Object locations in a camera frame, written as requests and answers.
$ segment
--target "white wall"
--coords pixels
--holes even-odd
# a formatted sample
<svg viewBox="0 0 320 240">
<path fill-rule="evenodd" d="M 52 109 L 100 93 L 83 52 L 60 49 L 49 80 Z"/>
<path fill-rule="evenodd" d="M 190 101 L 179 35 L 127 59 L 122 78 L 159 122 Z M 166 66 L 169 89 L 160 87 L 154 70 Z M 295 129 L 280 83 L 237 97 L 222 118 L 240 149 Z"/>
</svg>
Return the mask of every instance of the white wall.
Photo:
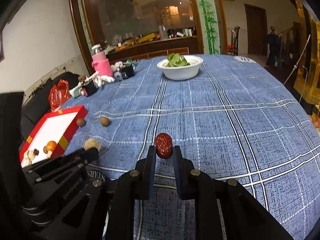
<svg viewBox="0 0 320 240">
<path fill-rule="evenodd" d="M 289 0 L 223 0 L 223 9 L 227 23 L 228 44 L 231 43 L 231 31 L 240 26 L 239 53 L 248 53 L 247 19 L 244 4 L 250 4 L 266 10 L 268 33 L 270 27 L 281 33 L 291 27 L 293 22 L 300 22 L 297 9 Z"/>
<path fill-rule="evenodd" d="M 27 0 L 3 30 L 0 92 L 26 90 L 81 54 L 68 0 Z M 84 62 L 73 72 L 87 74 Z"/>
</svg>

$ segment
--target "bottle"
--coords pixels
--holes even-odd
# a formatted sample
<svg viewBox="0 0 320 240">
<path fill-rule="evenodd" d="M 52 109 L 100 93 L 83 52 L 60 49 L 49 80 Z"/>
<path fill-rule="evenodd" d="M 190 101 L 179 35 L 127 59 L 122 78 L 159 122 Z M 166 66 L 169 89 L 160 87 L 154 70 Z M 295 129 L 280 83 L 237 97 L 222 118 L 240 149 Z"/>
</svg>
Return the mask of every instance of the bottle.
<svg viewBox="0 0 320 240">
<path fill-rule="evenodd" d="M 168 38 L 167 28 L 164 25 L 159 25 L 159 34 L 161 40 Z"/>
<path fill-rule="evenodd" d="M 99 71 L 99 76 L 112 77 L 113 73 L 109 60 L 107 59 L 104 50 L 102 50 L 101 45 L 94 45 L 91 49 L 93 60 L 91 66 L 95 69 L 95 71 Z"/>
<path fill-rule="evenodd" d="M 104 53 L 104 51 L 101 48 L 100 44 L 94 45 L 92 48 L 92 60 L 93 61 L 102 61 L 102 60 L 106 60 L 106 54 Z"/>
</svg>

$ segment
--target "metal screw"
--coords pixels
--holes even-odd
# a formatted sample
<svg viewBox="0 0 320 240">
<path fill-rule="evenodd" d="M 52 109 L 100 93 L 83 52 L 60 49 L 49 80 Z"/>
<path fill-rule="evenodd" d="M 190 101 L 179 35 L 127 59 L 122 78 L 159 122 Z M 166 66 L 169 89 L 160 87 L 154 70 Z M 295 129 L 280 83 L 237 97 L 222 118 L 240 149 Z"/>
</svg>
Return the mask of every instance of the metal screw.
<svg viewBox="0 0 320 240">
<path fill-rule="evenodd" d="M 93 182 L 92 182 L 92 185 L 94 187 L 99 187 L 102 185 L 102 181 L 100 179 L 95 179 Z"/>
<path fill-rule="evenodd" d="M 228 184 L 231 186 L 235 186 L 238 184 L 238 182 L 235 179 L 228 179 Z"/>
<path fill-rule="evenodd" d="M 132 176 L 132 177 L 136 177 L 136 176 L 138 176 L 139 175 L 139 171 L 137 171 L 137 170 L 132 170 L 132 171 L 130 171 L 130 176 Z"/>
<path fill-rule="evenodd" d="M 200 175 L 200 173 L 201 173 L 201 171 L 199 171 L 199 170 L 197 170 L 197 169 L 193 169 L 193 170 L 191 171 L 191 174 L 194 175 L 194 176 L 198 176 L 198 175 Z"/>
</svg>

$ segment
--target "pink bottle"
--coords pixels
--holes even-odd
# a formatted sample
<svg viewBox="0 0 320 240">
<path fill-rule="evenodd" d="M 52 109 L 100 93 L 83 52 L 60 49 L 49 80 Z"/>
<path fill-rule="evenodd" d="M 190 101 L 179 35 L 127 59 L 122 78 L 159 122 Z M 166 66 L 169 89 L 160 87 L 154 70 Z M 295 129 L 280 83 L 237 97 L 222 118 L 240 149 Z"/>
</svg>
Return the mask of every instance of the pink bottle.
<svg viewBox="0 0 320 240">
<path fill-rule="evenodd" d="M 112 77 L 113 73 L 110 67 L 109 60 L 106 58 L 106 54 L 101 49 L 101 45 L 94 45 L 92 48 L 92 67 L 95 71 L 99 71 L 99 76 Z"/>
</svg>

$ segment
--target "wooden chair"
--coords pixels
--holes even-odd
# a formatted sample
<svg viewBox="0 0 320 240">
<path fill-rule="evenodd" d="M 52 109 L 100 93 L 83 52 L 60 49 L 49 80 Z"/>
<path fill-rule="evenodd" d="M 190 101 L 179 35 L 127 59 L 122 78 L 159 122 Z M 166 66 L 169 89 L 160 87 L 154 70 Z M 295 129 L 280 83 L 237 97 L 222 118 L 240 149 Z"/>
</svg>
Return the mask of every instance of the wooden chair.
<svg viewBox="0 0 320 240">
<path fill-rule="evenodd" d="M 239 30 L 240 30 L 240 27 L 236 26 L 234 33 L 232 33 L 232 35 L 234 35 L 233 39 L 231 37 L 231 45 L 233 46 L 233 49 L 228 49 L 228 54 L 230 53 L 231 55 L 238 56 L 238 53 L 239 53 L 239 49 L 238 49 Z"/>
</svg>

